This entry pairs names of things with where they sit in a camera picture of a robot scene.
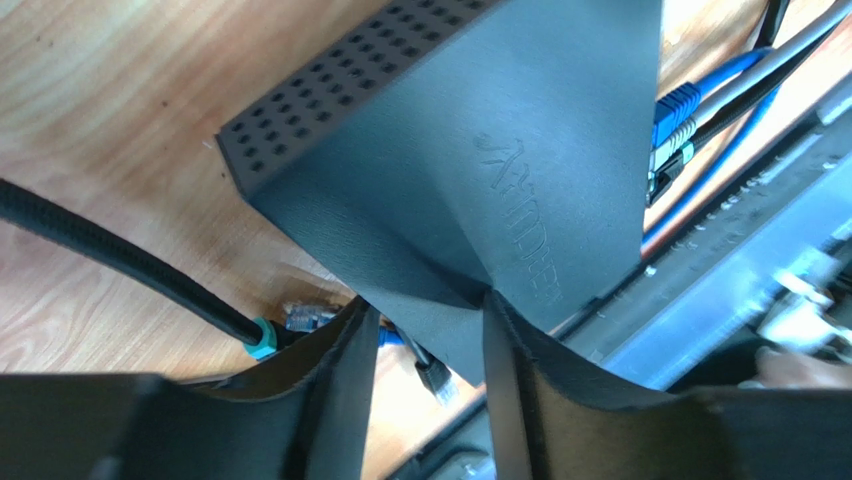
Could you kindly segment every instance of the cable bundle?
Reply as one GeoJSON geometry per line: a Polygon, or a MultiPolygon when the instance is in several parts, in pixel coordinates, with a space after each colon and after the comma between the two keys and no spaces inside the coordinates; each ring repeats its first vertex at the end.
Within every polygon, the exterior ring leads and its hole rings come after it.
{"type": "MultiPolygon", "coordinates": [[[[643,247],[655,240],[669,223],[706,187],[721,170],[769,110],[779,86],[807,60],[831,35],[837,25],[852,11],[852,1],[838,0],[823,15],[777,50],[771,48],[789,0],[771,1],[755,43],[754,50],[725,62],[693,86],[700,92],[701,101],[694,110],[672,127],[664,141],[658,138],[657,125],[652,138],[648,205],[656,202],[671,186],[693,156],[719,133],[733,125],[749,110],[754,109],[742,129],[725,149],[710,162],[698,179],[645,234],[643,247]],[[727,85],[720,86],[739,74],[727,85]]],[[[680,116],[683,110],[675,108],[680,116]]]]}

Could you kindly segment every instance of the power cable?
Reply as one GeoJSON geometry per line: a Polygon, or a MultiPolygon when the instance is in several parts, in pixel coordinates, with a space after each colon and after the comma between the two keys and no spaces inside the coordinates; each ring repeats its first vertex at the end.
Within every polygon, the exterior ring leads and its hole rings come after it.
{"type": "Polygon", "coordinates": [[[258,345],[263,338],[260,326],[171,265],[3,179],[0,218],[135,279],[246,345],[258,345]]]}
{"type": "Polygon", "coordinates": [[[396,327],[396,332],[402,342],[414,354],[414,358],[417,359],[414,363],[414,369],[417,370],[417,375],[420,377],[423,386],[432,392],[432,395],[441,405],[446,406],[452,402],[458,396],[459,391],[453,382],[453,375],[450,373],[449,367],[427,352],[399,327],[396,327]]]}
{"type": "Polygon", "coordinates": [[[784,16],[787,14],[789,6],[790,0],[772,0],[769,2],[769,6],[766,7],[766,14],[763,16],[760,32],[754,42],[754,48],[771,47],[775,44],[775,37],[781,30],[781,23],[784,22],[784,16]]]}

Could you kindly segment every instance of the blue ethernet cable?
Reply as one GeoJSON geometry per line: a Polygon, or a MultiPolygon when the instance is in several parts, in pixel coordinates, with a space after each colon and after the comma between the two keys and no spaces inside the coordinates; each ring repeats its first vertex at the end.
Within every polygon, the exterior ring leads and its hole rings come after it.
{"type": "Polygon", "coordinates": [[[753,67],[771,51],[771,47],[758,48],[734,57],[701,80],[684,83],[657,101],[651,147],[660,147],[696,111],[704,97],[732,77],[753,67]]]}
{"type": "Polygon", "coordinates": [[[698,195],[700,192],[713,178],[719,170],[725,165],[728,161],[728,158],[737,150],[737,148],[742,145],[743,141],[751,134],[757,124],[763,120],[763,117],[766,116],[766,112],[769,111],[769,108],[772,106],[772,102],[775,100],[775,96],[778,94],[778,88],[773,90],[766,98],[761,101],[757,107],[755,107],[754,111],[746,120],[743,127],[739,132],[734,136],[731,142],[725,147],[722,153],[716,158],[710,167],[704,171],[698,179],[690,185],[689,190],[687,190],[683,196],[681,196],[678,201],[672,205],[668,212],[660,218],[653,227],[651,227],[645,235],[642,237],[642,248],[647,247],[654,238],[663,231],[666,225],[672,222],[675,218],[677,218],[678,214],[686,208],[686,206],[698,195]]]}

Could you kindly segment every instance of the ventilation holes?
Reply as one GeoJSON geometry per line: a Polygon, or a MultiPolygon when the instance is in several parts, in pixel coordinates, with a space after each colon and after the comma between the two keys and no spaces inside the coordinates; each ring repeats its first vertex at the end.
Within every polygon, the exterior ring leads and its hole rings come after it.
{"type": "Polygon", "coordinates": [[[385,7],[381,14],[384,16],[368,20],[361,29],[343,37],[323,56],[308,63],[301,73],[285,80],[284,89],[273,90],[263,103],[254,105],[229,125],[230,132],[235,132],[230,134],[230,141],[236,147],[236,158],[241,158],[240,153],[245,157],[241,166],[245,174],[260,172],[255,179],[259,180],[273,173],[276,169],[273,167],[296,153],[292,150],[296,144],[292,142],[307,143],[319,137],[320,130],[325,131],[345,117],[347,111],[371,97],[398,71],[466,25],[479,14],[477,10],[484,10],[491,3],[409,1],[385,7]],[[396,63],[395,56],[405,60],[396,63]]]}

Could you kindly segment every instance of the wooden desk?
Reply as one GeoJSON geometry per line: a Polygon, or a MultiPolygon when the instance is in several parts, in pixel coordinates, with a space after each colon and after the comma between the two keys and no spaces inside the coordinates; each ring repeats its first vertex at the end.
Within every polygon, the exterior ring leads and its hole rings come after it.
{"type": "MultiPolygon", "coordinates": [[[[6,0],[0,175],[155,253],[249,316],[278,317],[284,301],[343,302],[352,292],[242,203],[213,135],[383,3],[6,0]]],[[[782,39],[829,3],[794,1],[782,39]]],[[[661,91],[739,51],[763,4],[667,4],[661,91]]],[[[847,22],[791,78],[737,159],[850,70],[850,36],[847,22]]],[[[183,378],[252,363],[238,342],[163,297],[33,235],[0,224],[0,252],[4,372],[183,378]]],[[[395,347],[381,351],[376,379],[364,478],[389,473],[475,395],[462,385],[458,404],[442,410],[395,347]]]]}

